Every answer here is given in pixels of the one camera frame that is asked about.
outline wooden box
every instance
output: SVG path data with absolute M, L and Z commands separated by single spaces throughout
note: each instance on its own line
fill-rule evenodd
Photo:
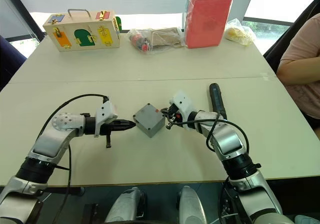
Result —
M 51 15 L 43 28 L 60 52 L 120 45 L 119 28 L 112 10 L 68 9 L 68 13 Z

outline plastic bag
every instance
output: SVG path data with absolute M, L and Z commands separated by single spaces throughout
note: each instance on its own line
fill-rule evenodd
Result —
M 182 32 L 177 27 L 164 29 L 131 29 L 127 33 L 127 36 L 134 47 L 146 54 L 163 52 L 170 48 L 185 46 Z
M 188 48 L 218 46 L 233 0 L 187 0 L 185 43 Z
M 241 45 L 248 46 L 256 39 L 255 33 L 248 26 L 242 26 L 238 19 L 233 19 L 226 24 L 225 38 Z

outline gray box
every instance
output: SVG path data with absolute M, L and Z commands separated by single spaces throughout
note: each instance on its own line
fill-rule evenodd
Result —
M 164 125 L 165 115 L 148 103 L 133 115 L 136 126 L 152 138 Z

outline white table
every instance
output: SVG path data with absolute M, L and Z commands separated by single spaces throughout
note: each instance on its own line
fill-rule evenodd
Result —
M 10 83 L 0 93 L 0 185 L 16 174 L 51 112 L 72 97 L 109 95 L 119 118 L 132 120 L 146 103 L 168 107 L 178 90 L 184 90 L 199 110 L 210 110 L 208 87 L 214 82 L 222 91 L 228 119 L 247 133 L 250 156 L 254 163 L 262 164 L 265 178 L 320 175 L 320 142 L 276 77 L 25 82 Z M 61 111 L 94 114 L 101 101 L 85 97 Z M 106 149 L 105 137 L 93 136 L 71 141 L 73 186 L 205 182 L 226 177 L 216 154 L 195 131 L 163 128 L 149 138 L 135 127 L 112 133 L 111 144 Z M 67 154 L 60 165 L 68 166 Z M 57 169 L 49 185 L 65 186 L 67 176 L 67 171 Z
M 11 83 L 275 77 L 255 45 L 223 39 L 216 47 L 146 55 L 121 34 L 120 48 L 59 52 L 46 37 Z

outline metal handle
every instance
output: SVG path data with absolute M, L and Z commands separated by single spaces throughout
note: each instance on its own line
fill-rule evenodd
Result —
M 87 9 L 68 9 L 69 16 L 72 18 L 70 11 L 85 11 L 88 13 L 88 16 L 91 18 L 91 15 Z

